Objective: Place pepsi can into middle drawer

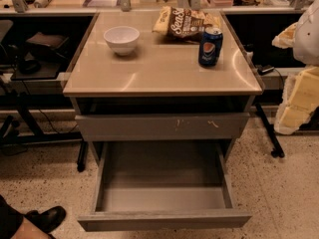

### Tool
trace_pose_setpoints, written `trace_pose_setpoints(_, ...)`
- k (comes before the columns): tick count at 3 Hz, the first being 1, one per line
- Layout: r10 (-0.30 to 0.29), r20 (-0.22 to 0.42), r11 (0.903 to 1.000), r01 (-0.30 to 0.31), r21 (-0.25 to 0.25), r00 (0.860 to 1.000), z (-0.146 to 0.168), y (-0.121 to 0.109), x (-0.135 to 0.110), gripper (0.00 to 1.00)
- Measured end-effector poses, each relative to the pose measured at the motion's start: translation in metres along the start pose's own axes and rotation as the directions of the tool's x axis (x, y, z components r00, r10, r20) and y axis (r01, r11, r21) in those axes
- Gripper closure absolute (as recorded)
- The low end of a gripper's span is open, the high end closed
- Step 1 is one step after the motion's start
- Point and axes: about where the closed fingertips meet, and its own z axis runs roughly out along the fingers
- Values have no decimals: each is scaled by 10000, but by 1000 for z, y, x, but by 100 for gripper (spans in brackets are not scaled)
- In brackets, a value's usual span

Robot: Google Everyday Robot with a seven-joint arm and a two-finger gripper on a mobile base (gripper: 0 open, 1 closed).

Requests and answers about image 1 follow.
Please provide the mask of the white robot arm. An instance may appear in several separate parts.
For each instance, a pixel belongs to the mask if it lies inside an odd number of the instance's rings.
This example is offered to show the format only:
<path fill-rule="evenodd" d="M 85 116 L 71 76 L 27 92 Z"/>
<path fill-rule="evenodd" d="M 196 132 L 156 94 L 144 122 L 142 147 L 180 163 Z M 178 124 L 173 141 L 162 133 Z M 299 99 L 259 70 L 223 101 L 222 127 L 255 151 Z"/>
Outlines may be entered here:
<path fill-rule="evenodd" d="M 319 108 L 319 0 L 315 0 L 293 23 L 272 40 L 277 48 L 293 49 L 293 58 L 306 65 L 284 83 L 274 129 L 292 134 Z"/>

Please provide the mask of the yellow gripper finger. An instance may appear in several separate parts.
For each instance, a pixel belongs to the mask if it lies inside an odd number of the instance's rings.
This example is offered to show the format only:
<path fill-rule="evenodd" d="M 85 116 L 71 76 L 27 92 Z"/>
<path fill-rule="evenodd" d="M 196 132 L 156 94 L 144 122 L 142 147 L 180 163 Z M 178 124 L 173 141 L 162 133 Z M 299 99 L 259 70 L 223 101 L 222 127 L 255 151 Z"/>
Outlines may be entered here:
<path fill-rule="evenodd" d="M 292 134 L 310 122 L 319 107 L 319 68 L 306 67 L 289 75 L 284 83 L 282 103 L 279 105 L 274 129 L 281 134 Z"/>
<path fill-rule="evenodd" d="M 272 45 L 281 49 L 292 48 L 294 45 L 295 30 L 296 23 L 293 23 L 272 40 Z"/>

